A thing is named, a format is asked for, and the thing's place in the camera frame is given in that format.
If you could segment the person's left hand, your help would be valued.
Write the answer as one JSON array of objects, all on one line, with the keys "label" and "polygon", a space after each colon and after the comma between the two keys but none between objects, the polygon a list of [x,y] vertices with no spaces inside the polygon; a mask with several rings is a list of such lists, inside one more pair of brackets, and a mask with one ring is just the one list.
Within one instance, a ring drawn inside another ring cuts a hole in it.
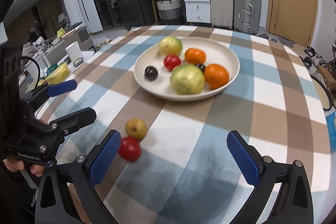
[{"label": "person's left hand", "polygon": [[[25,164],[21,160],[15,159],[14,157],[8,156],[3,160],[5,167],[11,172],[18,172],[25,169]],[[37,177],[42,177],[45,170],[44,166],[33,164],[30,166],[30,173]]]}]

